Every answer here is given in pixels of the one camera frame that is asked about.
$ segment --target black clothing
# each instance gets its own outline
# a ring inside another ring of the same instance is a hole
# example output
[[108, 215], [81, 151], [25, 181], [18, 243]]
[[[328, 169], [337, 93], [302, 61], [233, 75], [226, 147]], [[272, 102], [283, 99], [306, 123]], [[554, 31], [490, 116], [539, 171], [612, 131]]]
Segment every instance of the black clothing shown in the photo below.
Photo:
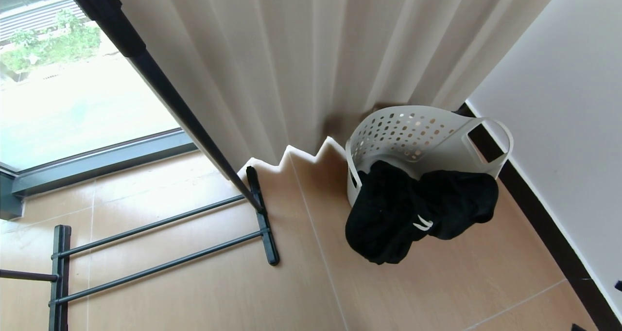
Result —
[[426, 235], [449, 240], [493, 218], [499, 195], [488, 174], [438, 170], [419, 181], [383, 161], [369, 174], [346, 222], [348, 244], [376, 264], [398, 263]]

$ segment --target basket handle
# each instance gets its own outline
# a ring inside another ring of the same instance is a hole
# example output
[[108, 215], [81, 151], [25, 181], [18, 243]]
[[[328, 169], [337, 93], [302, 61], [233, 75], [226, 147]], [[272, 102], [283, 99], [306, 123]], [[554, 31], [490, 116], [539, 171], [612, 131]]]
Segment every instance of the basket handle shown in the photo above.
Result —
[[356, 171], [356, 167], [354, 166], [354, 160], [352, 158], [352, 152], [350, 149], [350, 140], [348, 139], [348, 141], [346, 142], [346, 154], [350, 155], [350, 157], [346, 157], [346, 159], [348, 160], [348, 173], [349, 173], [349, 180], [351, 182], [354, 183], [354, 187], [356, 189], [360, 189], [362, 182], [361, 182], [361, 178], [358, 176], [358, 172]]
[[[486, 164], [487, 169], [486, 169], [485, 173], [490, 173], [491, 171], [494, 171], [495, 178], [496, 178], [497, 176], [499, 176], [501, 168], [503, 167], [503, 165], [505, 164], [505, 162], [509, 158], [509, 155], [512, 153], [512, 150], [514, 149], [514, 138], [512, 137], [512, 133], [509, 131], [509, 129], [507, 129], [506, 125], [504, 125], [503, 123], [499, 122], [496, 119], [491, 119], [491, 118], [473, 118], [469, 122], [467, 122], [464, 125], [464, 127], [463, 127], [463, 128], [466, 129], [466, 131], [463, 134], [465, 143], [469, 143], [470, 144], [470, 142], [468, 142], [468, 134], [473, 129], [475, 129], [478, 125], [480, 125], [480, 124], [482, 124], [484, 122], [491, 122], [491, 123], [495, 123], [496, 125], [498, 125], [505, 132], [506, 138], [507, 138], [507, 142], [508, 142], [507, 143], [507, 152], [505, 152], [504, 154], [502, 154], [501, 156], [499, 156], [495, 160], [492, 160], [491, 162]], [[472, 148], [469, 148], [469, 150], [471, 150], [471, 153], [473, 154], [473, 156], [475, 158], [477, 158], [478, 160], [480, 159], [480, 156], [478, 154], [476, 154], [475, 150], [473, 150]]]

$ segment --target bush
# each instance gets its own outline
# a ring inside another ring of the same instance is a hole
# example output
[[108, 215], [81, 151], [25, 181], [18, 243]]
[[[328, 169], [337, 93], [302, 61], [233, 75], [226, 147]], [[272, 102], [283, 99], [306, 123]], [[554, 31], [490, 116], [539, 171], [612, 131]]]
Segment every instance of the bush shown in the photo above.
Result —
[[[0, 56], [10, 70], [21, 71], [51, 63], [67, 63], [90, 58], [100, 46], [100, 29], [87, 27], [69, 10], [56, 14], [56, 27], [43, 32], [39, 39], [33, 31], [18, 30], [11, 36], [17, 47]], [[37, 57], [31, 64], [31, 57]]]

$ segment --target white logo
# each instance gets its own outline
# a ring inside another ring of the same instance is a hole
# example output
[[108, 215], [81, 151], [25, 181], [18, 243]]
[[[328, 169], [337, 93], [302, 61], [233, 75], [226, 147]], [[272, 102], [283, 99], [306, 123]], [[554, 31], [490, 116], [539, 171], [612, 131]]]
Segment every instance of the white logo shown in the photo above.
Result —
[[417, 216], [419, 217], [419, 220], [426, 225], [426, 226], [422, 226], [422, 225], [419, 225], [417, 223], [413, 223], [413, 225], [417, 229], [419, 229], [421, 231], [428, 231], [432, 227], [432, 225], [434, 224], [433, 222], [428, 222], [427, 220], [424, 220], [424, 218], [421, 218], [421, 216], [418, 215], [418, 214], [417, 214]]

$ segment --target beige curtain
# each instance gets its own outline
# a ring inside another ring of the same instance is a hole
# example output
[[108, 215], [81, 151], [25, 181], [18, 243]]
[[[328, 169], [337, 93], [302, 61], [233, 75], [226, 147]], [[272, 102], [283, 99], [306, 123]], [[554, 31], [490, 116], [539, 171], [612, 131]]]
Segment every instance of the beige curtain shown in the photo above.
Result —
[[121, 1], [238, 168], [343, 143], [374, 107], [459, 107], [550, 0]]

